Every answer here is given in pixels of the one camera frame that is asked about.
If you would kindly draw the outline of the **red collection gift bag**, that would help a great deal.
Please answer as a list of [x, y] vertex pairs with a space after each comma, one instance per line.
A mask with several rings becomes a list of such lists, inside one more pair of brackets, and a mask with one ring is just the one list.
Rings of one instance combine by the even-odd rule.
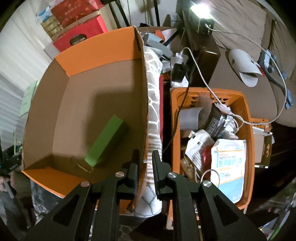
[[64, 50], [81, 43], [84, 40], [108, 32], [105, 22], [101, 15], [96, 16], [82, 24], [72, 27], [66, 33], [58, 37], [53, 45], [63, 52]]

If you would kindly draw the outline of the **blue grey neck massager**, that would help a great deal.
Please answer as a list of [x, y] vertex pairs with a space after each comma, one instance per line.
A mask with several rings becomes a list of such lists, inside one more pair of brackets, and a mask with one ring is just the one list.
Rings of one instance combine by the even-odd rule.
[[284, 72], [276, 69], [277, 59], [269, 50], [262, 50], [259, 56], [259, 66], [263, 70], [269, 82], [281, 89], [285, 98], [285, 109], [293, 106], [293, 99], [291, 92], [285, 87], [286, 75]]

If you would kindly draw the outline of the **dark wooden side table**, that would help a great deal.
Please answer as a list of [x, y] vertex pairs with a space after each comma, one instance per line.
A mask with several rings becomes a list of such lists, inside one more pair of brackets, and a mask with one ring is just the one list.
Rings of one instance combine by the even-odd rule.
[[212, 35], [198, 33], [189, 20], [189, 14], [182, 12], [185, 27], [184, 44], [190, 48], [187, 65], [193, 77], [191, 87], [205, 87], [209, 84], [221, 53]]

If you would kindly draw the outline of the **red floral gift box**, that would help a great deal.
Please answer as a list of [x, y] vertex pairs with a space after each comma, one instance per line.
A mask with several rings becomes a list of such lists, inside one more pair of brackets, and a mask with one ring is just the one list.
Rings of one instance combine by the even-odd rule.
[[104, 4], [98, 0], [68, 0], [55, 5], [51, 12], [62, 28], [66, 28], [103, 7]]

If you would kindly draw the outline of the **white curtain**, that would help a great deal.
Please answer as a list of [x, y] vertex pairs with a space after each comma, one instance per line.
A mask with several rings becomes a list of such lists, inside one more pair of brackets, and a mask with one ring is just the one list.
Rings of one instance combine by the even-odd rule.
[[41, 80], [52, 62], [44, 48], [51, 42], [35, 13], [14, 13], [1, 31], [1, 145], [21, 137], [19, 119], [25, 89]]

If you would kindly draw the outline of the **blue white mask package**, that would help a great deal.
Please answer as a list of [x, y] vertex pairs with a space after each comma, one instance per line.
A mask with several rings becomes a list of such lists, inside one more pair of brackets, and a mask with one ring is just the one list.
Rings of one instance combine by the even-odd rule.
[[218, 139], [211, 148], [210, 181], [237, 203], [243, 194], [246, 141]]

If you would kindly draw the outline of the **white hair dryer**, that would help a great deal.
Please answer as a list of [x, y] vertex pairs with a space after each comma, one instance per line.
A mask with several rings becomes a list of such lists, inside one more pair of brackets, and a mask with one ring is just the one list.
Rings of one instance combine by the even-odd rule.
[[232, 49], [228, 54], [230, 66], [247, 87], [255, 87], [262, 73], [258, 64], [241, 49]]

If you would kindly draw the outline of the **bright lamp box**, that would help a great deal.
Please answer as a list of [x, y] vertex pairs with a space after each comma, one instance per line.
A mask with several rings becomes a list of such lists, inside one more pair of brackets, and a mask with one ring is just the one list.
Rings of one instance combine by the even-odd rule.
[[192, 3], [189, 8], [189, 21], [198, 34], [212, 35], [215, 21], [207, 4]]

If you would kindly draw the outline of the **green rectangular power bank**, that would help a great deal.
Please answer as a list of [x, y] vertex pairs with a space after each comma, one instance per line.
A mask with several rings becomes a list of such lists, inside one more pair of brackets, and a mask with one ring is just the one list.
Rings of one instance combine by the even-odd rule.
[[126, 130], [127, 123], [113, 115], [88, 151], [85, 162], [92, 168], [104, 162], [124, 136]]

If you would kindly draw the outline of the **white power strip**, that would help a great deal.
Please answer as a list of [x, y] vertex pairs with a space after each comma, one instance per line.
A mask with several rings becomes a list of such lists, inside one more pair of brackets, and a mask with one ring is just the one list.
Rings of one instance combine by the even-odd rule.
[[181, 51], [176, 53], [174, 57], [171, 58], [171, 87], [180, 88], [188, 87], [188, 77], [186, 64], [189, 57]]

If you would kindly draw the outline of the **brown sofa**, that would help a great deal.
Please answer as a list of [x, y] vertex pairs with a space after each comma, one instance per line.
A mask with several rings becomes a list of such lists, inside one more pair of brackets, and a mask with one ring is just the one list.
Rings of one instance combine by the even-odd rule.
[[253, 118], [295, 127], [295, 40], [265, 1], [199, 1], [214, 20], [221, 59], [213, 88], [239, 90]]

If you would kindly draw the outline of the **orange cardboard box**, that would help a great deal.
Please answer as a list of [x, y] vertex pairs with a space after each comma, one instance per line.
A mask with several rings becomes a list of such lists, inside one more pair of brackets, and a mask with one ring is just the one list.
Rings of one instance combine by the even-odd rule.
[[[117, 116], [127, 132], [107, 159], [85, 157]], [[147, 156], [148, 94], [144, 44], [135, 27], [84, 40], [55, 57], [31, 102], [23, 137], [23, 173], [64, 197], [80, 182], [120, 171], [133, 150]]]

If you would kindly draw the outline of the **green tissue pack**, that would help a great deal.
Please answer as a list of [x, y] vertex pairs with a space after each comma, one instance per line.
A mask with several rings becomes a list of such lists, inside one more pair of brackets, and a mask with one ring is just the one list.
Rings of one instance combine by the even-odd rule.
[[30, 107], [31, 107], [31, 102], [32, 102], [35, 92], [38, 88], [38, 85], [39, 85], [39, 81], [35, 81], [34, 83], [29, 85], [25, 89], [23, 99], [22, 99], [21, 108], [20, 108], [19, 118], [21, 118], [22, 116], [24, 116], [25, 114], [27, 114], [29, 112]]

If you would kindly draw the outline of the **stacked gold boxes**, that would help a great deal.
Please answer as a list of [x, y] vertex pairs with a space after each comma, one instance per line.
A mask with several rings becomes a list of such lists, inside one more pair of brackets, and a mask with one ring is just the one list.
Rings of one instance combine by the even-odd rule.
[[44, 22], [42, 22], [41, 26], [50, 38], [63, 30], [62, 25], [54, 15], [51, 15]]

